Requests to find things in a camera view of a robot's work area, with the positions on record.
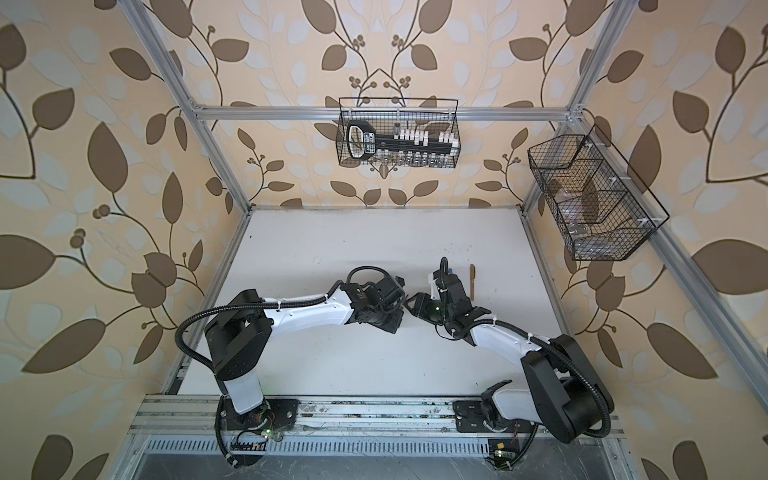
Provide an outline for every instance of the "black wire basket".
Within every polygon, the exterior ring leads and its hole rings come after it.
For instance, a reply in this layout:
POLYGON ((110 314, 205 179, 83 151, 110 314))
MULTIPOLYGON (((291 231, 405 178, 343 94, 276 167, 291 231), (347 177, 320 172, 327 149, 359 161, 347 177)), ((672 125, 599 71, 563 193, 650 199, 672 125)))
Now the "black wire basket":
POLYGON ((626 260, 669 213, 627 163, 617 173, 601 152, 604 134, 560 135, 528 149, 531 172, 573 260, 626 260), (663 213, 649 211, 628 187, 648 193, 663 213))
POLYGON ((340 98, 339 164, 455 168, 462 149, 457 107, 447 98, 340 98))

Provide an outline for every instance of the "wallpaper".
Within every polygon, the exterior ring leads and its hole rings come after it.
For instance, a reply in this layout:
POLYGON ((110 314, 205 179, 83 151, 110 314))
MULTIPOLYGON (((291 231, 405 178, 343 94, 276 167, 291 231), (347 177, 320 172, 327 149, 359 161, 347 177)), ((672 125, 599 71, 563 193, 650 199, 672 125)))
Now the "wallpaper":
POLYGON ((199 104, 568 104, 607 0, 147 0, 199 104))
MULTIPOLYGON (((456 168, 342 167, 331 122, 219 121, 214 133, 257 207, 521 204, 533 181, 525 152, 552 135, 548 122, 460 122, 459 129, 456 168)), ((210 194, 219 184, 210 179, 210 194)))
POLYGON ((768 4, 641 2, 588 102, 768 350, 768 4))
POLYGON ((3 478, 107 476, 240 219, 114 3, 0 2, 3 478))
POLYGON ((653 247, 576 263, 548 208, 531 214, 579 345, 648 480, 764 478, 768 417, 653 247))

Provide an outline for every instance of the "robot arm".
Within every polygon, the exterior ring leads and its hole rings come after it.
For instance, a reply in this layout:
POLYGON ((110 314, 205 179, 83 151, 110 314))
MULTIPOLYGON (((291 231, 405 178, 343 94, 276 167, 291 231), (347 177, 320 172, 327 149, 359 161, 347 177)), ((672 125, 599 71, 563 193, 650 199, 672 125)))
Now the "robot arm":
POLYGON ((405 280, 377 267, 360 267, 350 273, 346 283, 337 282, 324 295, 274 299, 261 298, 256 290, 240 292, 230 305, 243 308, 219 313, 205 329, 219 389, 230 396, 239 414, 262 404, 264 396, 254 367, 272 335, 346 323, 370 323, 396 332, 402 321, 404 285, 405 280), (350 281, 357 270, 369 268, 384 272, 384 278, 362 286, 350 281))
POLYGON ((231 398, 235 412, 253 415, 265 409, 255 366, 271 335, 353 322, 370 323, 394 333, 402 321, 405 305, 412 315, 443 326, 453 340, 463 339, 470 345, 490 349, 523 369, 528 388, 504 381, 481 395, 483 421, 489 429, 504 431, 515 419, 524 419, 543 424, 565 443, 582 433, 605 436, 610 431, 613 399, 570 336, 547 339, 496 316, 481 318, 491 311, 472 305, 461 280, 449 273, 445 258, 429 282, 431 293, 417 293, 407 301, 405 281, 377 267, 353 270, 346 283, 337 282, 322 296, 264 299, 256 290, 244 290, 229 306, 198 313, 182 323, 177 331, 177 344, 181 343, 185 353, 198 359, 200 356, 189 352, 180 341, 180 333, 193 321, 220 312, 205 329, 210 368, 221 392, 231 398), (353 283, 352 274, 364 269, 381 271, 384 278, 362 286, 353 283), (600 430, 590 430, 600 421, 600 430))
POLYGON ((609 433, 613 399, 573 338, 548 339, 496 316, 481 319, 491 311, 472 305, 461 280, 449 273, 444 257, 428 280, 431 293, 417 293, 406 304, 411 314, 444 326, 452 339, 496 352, 522 368, 528 380, 527 389, 505 381, 481 395, 483 420, 489 429, 503 430, 514 419, 525 419, 543 424, 564 443, 582 433, 609 433), (600 421, 599 430, 590 430, 600 421))

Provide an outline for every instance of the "white tabletop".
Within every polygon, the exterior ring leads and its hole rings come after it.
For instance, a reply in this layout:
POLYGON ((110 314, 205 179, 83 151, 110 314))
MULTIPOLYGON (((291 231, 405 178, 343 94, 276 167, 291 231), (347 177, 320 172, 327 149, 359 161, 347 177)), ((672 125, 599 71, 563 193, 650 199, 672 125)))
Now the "white tabletop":
MULTIPOLYGON (((476 306, 546 336, 560 329, 516 210, 256 210, 217 305, 241 290, 261 296, 323 294, 360 265, 406 280, 406 292, 428 292, 427 276, 448 257, 469 294, 476 267, 476 306)), ((358 283, 380 278, 360 272, 358 283)), ((208 356, 204 338, 197 351, 208 356)), ((397 333, 350 324, 270 339, 257 365, 265 395, 476 395, 525 375, 497 354, 439 338, 432 324, 406 312, 397 333)), ((180 394, 217 394, 197 362, 180 394)))

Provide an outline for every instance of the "ventilated metal panel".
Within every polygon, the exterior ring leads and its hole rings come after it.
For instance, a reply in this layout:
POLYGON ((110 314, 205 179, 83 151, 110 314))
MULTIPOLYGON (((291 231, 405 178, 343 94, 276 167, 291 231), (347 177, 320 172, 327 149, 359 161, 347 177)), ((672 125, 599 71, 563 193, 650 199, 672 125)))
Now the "ventilated metal panel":
MULTIPOLYGON (((241 442, 252 442, 241 438, 241 442)), ((153 435, 146 453, 176 455, 220 455, 213 435, 153 435)), ((262 455, 262 452, 243 452, 262 455)), ((476 457, 488 456, 484 438, 436 439, 370 437, 312 437, 287 435, 282 442, 269 441, 268 455, 285 456, 399 456, 399 457, 476 457)))

